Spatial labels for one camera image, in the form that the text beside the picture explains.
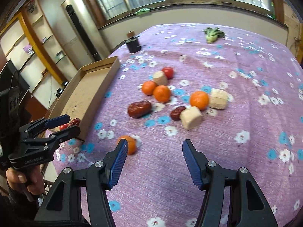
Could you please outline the person's left hand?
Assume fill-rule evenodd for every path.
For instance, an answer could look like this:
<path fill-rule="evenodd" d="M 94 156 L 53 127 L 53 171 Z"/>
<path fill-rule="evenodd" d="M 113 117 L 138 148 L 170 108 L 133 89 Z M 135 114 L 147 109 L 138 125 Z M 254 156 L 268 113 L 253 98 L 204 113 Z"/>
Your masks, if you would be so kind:
<path fill-rule="evenodd" d="M 9 168 L 6 171 L 8 186 L 20 193 L 23 192 L 22 187 L 27 186 L 28 192 L 33 195 L 39 195 L 45 192 L 43 174 L 40 166 L 30 168 L 25 174 Z"/>

